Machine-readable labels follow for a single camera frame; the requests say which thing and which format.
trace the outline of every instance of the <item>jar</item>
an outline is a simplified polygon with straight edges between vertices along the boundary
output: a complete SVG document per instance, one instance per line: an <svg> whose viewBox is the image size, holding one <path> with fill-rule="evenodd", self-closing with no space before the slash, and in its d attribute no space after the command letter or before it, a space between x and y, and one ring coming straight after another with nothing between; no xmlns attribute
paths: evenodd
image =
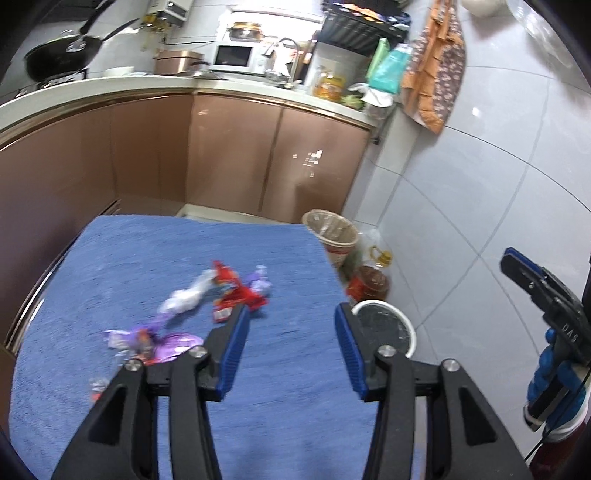
<svg viewBox="0 0 591 480"><path fill-rule="evenodd" d="M328 73L325 77L319 79L315 96L330 100L331 102L338 102L344 88L345 80L343 77Z"/></svg>

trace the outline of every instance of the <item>kitchen faucet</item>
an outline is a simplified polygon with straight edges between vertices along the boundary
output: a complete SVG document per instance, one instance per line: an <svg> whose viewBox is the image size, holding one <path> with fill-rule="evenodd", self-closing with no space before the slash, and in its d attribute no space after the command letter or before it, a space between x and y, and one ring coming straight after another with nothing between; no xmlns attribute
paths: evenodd
<svg viewBox="0 0 591 480"><path fill-rule="evenodd" d="M291 43L294 44L295 46L295 58L293 63L291 64L291 70L290 70L290 77L287 80L286 83L280 83L279 85L277 85L280 88L284 88L287 90L291 90L294 87L294 77L296 76L296 70L297 70L297 66L298 66L298 61L300 59L300 47L297 44L297 42L291 38L287 38L284 37L280 40L277 40L273 45L271 45L263 54L263 56L267 57L267 58L271 58L271 56L273 55L273 52L275 51L275 48L277 47L277 45L279 45L280 43L283 43L284 41L290 41Z"/></svg>

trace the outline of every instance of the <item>hand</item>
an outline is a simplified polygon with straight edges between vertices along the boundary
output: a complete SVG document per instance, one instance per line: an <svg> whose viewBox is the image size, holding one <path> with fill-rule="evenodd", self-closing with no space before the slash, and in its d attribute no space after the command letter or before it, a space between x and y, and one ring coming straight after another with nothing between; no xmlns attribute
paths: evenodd
<svg viewBox="0 0 591 480"><path fill-rule="evenodd" d="M552 345L555 340L556 332L549 329L546 332L546 341L550 346L540 355L540 365L527 390L528 402L534 401L548 388L551 380L551 378L548 378L548 375L551 373L554 363ZM571 361L564 361L558 367L558 379L569 389L569 393L546 420L546 430L552 429L552 432L547 436L549 442L560 442L564 440L584 422L589 403L590 381L587 380L585 387L581 388L578 393L577 391L588 371L589 369L587 367L572 363Z"/></svg>

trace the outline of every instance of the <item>purple candy wrapper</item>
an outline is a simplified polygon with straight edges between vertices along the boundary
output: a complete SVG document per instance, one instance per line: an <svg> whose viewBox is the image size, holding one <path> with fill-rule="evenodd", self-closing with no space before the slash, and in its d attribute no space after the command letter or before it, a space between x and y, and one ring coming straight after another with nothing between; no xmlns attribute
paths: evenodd
<svg viewBox="0 0 591 480"><path fill-rule="evenodd" d="M191 333L171 333L158 341L154 350L154 360L170 362L190 348L203 345L203 339Z"/></svg>

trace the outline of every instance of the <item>microwave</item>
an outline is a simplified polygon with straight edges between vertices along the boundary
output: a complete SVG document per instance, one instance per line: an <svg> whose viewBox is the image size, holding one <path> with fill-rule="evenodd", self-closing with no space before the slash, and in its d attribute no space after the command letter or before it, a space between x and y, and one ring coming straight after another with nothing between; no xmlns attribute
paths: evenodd
<svg viewBox="0 0 591 480"><path fill-rule="evenodd" d="M212 70L221 72L250 73L264 75L272 70L275 56L263 54L269 45L251 41L219 41L215 44Z"/></svg>

